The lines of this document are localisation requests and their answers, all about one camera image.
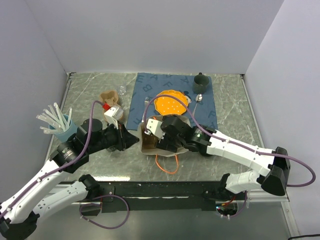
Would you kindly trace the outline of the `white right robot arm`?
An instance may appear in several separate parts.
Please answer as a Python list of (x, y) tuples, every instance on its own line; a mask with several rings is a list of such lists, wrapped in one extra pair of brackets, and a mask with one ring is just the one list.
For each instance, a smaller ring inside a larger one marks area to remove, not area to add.
[(176, 115), (161, 120), (150, 118), (147, 129), (158, 138), (156, 148), (176, 153), (182, 147), (202, 156), (220, 156), (248, 167), (242, 173), (226, 173), (220, 180), (218, 194), (230, 199), (244, 191), (262, 189), (274, 196), (284, 196), (291, 164), (283, 147), (260, 148), (235, 140), (204, 125), (189, 126)]

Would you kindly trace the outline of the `beige paper takeout bag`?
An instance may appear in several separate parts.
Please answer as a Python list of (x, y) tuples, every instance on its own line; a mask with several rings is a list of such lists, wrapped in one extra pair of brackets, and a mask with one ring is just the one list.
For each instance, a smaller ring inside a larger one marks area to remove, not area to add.
[[(174, 175), (179, 169), (178, 155), (184, 154), (189, 150), (182, 147), (177, 141), (171, 140), (165, 135), (163, 138), (158, 138), (154, 135), (148, 135), (145, 133), (144, 123), (141, 122), (138, 125), (137, 134), (139, 138), (138, 148), (144, 155), (155, 156), (155, 164), (163, 172)], [(176, 169), (174, 171), (168, 171), (164, 169), (158, 162), (159, 156), (164, 158), (175, 157)]]

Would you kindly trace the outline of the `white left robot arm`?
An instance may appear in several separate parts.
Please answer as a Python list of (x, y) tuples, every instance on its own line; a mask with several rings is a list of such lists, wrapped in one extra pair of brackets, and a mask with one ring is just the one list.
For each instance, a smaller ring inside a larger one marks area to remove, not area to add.
[(66, 142), (50, 155), (42, 169), (15, 195), (0, 204), (0, 233), (7, 240), (25, 240), (48, 217), (78, 201), (94, 201), (100, 184), (90, 174), (82, 175), (69, 187), (51, 196), (48, 193), (93, 153), (109, 148), (124, 151), (139, 142), (122, 123), (103, 129), (98, 119), (87, 119)]

